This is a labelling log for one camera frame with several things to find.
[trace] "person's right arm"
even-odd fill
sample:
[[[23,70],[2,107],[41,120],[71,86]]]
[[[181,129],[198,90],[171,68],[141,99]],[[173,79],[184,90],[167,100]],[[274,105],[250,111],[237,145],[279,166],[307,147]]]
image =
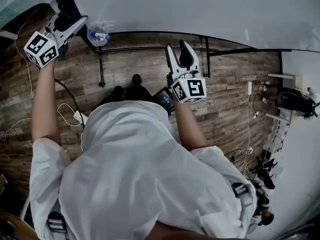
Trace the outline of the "person's right arm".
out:
[[[174,93],[172,96],[181,145],[188,151],[208,147],[208,141],[200,130],[190,105],[179,103]]]

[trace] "white shirt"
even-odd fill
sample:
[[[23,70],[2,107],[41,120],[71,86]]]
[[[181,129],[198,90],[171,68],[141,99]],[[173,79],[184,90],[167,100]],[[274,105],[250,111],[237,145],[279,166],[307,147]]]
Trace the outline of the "white shirt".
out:
[[[245,184],[244,208],[232,183]],[[33,144],[30,202],[36,233],[59,198],[77,240],[144,239],[156,221],[218,238],[243,238],[257,199],[254,187],[216,147],[187,151],[174,138],[167,112],[146,101],[95,109],[83,154],[41,138]]]

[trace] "power strip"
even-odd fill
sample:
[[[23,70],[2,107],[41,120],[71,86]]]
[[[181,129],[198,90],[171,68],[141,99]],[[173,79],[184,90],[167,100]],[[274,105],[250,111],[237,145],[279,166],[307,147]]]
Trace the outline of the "power strip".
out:
[[[81,113],[81,115],[82,115],[82,118],[83,118],[83,123],[84,123],[84,125],[86,125],[86,123],[88,121],[88,117],[86,115],[84,115],[83,113]],[[80,116],[80,113],[79,113],[78,110],[74,113],[73,117],[75,119],[77,119],[80,123],[82,123],[81,116]]]

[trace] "black electronic device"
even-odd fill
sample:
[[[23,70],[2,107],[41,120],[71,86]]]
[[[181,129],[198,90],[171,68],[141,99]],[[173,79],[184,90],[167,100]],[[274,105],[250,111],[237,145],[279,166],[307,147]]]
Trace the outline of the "black electronic device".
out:
[[[170,116],[175,111],[174,100],[172,94],[167,87],[162,88],[155,95],[152,96],[152,101],[163,107]]]

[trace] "white cube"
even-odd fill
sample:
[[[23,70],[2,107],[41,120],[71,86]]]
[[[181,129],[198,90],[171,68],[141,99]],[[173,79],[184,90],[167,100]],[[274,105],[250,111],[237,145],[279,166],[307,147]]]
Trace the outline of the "white cube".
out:
[[[206,80],[203,78],[179,78],[171,88],[180,103],[194,103],[207,97]]]
[[[40,68],[46,66],[58,55],[58,47],[55,41],[36,31],[24,46],[24,51],[30,61]]]

